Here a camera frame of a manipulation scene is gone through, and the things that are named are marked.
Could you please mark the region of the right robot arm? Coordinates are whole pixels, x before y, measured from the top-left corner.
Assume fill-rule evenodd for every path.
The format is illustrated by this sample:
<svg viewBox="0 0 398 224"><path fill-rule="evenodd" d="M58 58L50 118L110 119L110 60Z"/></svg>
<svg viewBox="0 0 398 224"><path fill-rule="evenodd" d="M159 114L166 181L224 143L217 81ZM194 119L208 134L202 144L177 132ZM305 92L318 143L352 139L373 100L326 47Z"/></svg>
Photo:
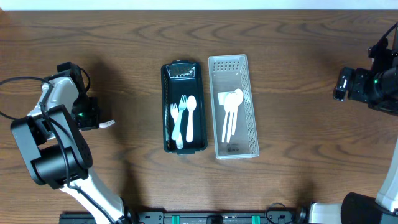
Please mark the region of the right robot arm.
<svg viewBox="0 0 398 224"><path fill-rule="evenodd" d="M397 131L397 24L368 47L369 68L341 69L333 90L338 101L365 104L390 116ZM374 196L349 192L341 202L313 202L301 210L297 223L397 223L397 149L391 151L385 178Z"/></svg>

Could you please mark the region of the black plastic basket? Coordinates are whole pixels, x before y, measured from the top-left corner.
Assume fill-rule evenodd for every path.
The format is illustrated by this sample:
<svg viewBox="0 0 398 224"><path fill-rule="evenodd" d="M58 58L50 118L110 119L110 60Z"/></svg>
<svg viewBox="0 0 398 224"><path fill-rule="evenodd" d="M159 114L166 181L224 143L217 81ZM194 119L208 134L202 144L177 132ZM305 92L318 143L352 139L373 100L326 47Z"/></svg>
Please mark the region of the black plastic basket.
<svg viewBox="0 0 398 224"><path fill-rule="evenodd" d="M182 155L205 150L208 141L200 64L188 60L174 60L170 64L165 64L161 67L161 82L164 151ZM177 149L175 140L172 140L174 120L170 113L170 105L172 103L178 105L182 95L188 97L193 95L197 107L193 112L193 141L186 142L188 110L185 109L180 126L183 148Z"/></svg>

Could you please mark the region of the pale green plastic fork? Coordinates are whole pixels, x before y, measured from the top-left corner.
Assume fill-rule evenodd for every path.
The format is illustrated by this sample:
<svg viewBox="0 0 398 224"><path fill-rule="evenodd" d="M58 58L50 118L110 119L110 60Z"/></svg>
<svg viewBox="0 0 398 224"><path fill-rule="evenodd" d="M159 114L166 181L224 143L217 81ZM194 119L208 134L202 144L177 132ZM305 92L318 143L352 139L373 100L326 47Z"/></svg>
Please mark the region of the pale green plastic fork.
<svg viewBox="0 0 398 224"><path fill-rule="evenodd" d="M174 128L172 131L172 140L177 140L180 135L180 126L182 122L182 116L184 110L187 108L187 95L182 95L179 104L172 103L170 105L171 114L177 113L177 120L174 122Z"/></svg>

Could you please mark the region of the clear plastic basket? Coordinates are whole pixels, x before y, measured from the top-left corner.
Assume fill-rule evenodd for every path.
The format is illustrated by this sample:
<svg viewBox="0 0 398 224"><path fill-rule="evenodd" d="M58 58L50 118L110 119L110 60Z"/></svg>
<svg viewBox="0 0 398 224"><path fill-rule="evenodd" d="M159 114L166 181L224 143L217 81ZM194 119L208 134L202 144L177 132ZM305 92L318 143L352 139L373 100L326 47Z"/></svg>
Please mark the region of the clear plastic basket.
<svg viewBox="0 0 398 224"><path fill-rule="evenodd" d="M211 56L208 58L208 68L216 158L245 159L258 156L259 143L247 56ZM235 135L231 136L230 143L222 143L224 99L238 88L243 91L244 98L238 108Z"/></svg>

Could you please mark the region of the white spoon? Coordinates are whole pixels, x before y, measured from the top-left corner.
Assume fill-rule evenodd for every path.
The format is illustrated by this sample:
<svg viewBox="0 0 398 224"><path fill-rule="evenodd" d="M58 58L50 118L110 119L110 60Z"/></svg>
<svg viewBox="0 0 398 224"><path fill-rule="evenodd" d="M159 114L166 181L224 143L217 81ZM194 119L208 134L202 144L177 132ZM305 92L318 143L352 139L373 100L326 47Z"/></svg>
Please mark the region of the white spoon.
<svg viewBox="0 0 398 224"><path fill-rule="evenodd" d="M227 129L227 123L228 123L228 114L231 111L231 97L232 93L228 93L224 99L224 110L225 110L225 116L224 116L224 123L223 123L223 130L222 130L222 138L221 142L225 142L225 137L226 137L226 129Z"/></svg>
<svg viewBox="0 0 398 224"><path fill-rule="evenodd" d="M224 99L224 123L222 142L230 143L233 127L233 115L237 106L238 95L236 92L228 93Z"/></svg>
<svg viewBox="0 0 398 224"><path fill-rule="evenodd" d="M188 110L188 123L186 132L186 142L193 141L193 112L197 107L196 98L191 95L187 99L187 110Z"/></svg>
<svg viewBox="0 0 398 224"><path fill-rule="evenodd" d="M232 135L235 135L235 131L236 131L236 123L237 123L237 118L238 118L238 108L239 105L243 102L243 91L238 88L235 91L236 94L236 107L234 110L234 114L233 114L233 125L232 125Z"/></svg>

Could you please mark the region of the white fork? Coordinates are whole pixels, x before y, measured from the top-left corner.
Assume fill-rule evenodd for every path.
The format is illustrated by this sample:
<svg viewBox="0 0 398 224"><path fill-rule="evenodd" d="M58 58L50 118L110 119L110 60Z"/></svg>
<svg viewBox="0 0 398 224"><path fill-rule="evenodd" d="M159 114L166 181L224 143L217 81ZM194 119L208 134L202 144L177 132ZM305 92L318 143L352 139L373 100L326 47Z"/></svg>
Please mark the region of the white fork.
<svg viewBox="0 0 398 224"><path fill-rule="evenodd" d="M171 116L172 116L172 118L174 120L174 124L176 124L177 119L178 119L178 113L179 113L178 106L177 106L176 103L173 103L173 104L170 105L170 113L171 113ZM182 141L181 132L178 133L178 138L175 141L175 143L176 143L177 149L182 149L183 148L183 141Z"/></svg>
<svg viewBox="0 0 398 224"><path fill-rule="evenodd" d="M115 120L112 119L112 120L100 123L99 128L108 128L108 127L114 125L115 123L116 123Z"/></svg>

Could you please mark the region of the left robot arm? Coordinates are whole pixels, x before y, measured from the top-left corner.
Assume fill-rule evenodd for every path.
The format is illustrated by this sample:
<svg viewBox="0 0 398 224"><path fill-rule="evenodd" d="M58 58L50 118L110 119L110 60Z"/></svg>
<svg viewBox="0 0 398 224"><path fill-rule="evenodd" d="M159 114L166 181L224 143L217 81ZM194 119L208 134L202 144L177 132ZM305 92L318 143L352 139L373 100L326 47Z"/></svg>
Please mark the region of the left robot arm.
<svg viewBox="0 0 398 224"><path fill-rule="evenodd" d="M13 118L11 132L28 173L38 185L69 194L95 223L136 223L124 203L100 180L82 131L101 128L100 108L88 96L87 72L66 62L57 73L40 78L42 94L34 109Z"/></svg>

